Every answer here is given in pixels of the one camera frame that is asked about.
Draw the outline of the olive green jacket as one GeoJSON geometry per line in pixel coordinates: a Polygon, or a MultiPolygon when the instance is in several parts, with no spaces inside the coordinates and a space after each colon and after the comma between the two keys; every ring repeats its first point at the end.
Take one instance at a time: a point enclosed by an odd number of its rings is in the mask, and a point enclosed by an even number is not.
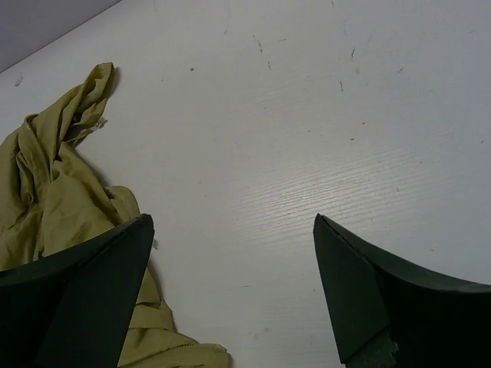
{"type": "MultiPolygon", "coordinates": [[[[139,215],[123,186],[103,184],[76,145],[100,122],[112,63],[27,116],[1,145],[1,273],[97,237],[139,215]]],[[[178,333],[148,264],[116,367],[228,367],[227,350],[178,333]]]]}

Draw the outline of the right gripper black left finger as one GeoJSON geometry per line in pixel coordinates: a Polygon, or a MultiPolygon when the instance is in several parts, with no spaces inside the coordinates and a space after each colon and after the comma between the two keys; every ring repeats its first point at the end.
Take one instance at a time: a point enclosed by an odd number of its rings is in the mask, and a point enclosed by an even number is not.
{"type": "Polygon", "coordinates": [[[147,268],[143,214],[1,273],[3,367],[116,367],[147,268]]]}

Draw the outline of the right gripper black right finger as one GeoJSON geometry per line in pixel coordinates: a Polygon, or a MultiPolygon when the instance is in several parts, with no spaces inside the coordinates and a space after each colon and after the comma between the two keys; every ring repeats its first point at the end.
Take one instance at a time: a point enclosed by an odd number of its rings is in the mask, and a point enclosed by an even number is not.
{"type": "Polygon", "coordinates": [[[324,215],[315,253],[346,367],[488,367],[490,287],[421,267],[324,215]]]}

